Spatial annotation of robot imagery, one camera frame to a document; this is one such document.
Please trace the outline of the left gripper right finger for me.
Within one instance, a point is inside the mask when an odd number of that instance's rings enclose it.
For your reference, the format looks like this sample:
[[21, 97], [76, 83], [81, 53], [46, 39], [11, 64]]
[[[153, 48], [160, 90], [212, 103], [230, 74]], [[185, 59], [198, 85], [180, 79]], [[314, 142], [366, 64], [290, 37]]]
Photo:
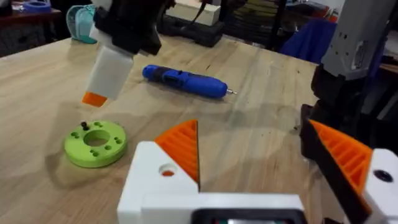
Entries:
[[302, 155], [316, 163], [345, 223], [397, 223], [397, 155], [319, 121], [302, 125]]

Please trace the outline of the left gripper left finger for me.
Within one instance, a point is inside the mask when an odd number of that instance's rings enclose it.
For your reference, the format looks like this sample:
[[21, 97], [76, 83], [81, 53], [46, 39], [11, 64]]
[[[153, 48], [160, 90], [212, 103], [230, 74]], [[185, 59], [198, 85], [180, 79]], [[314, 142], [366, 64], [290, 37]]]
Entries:
[[198, 121], [184, 121], [137, 144], [117, 207], [119, 223], [142, 223], [147, 195], [197, 193], [200, 188]]

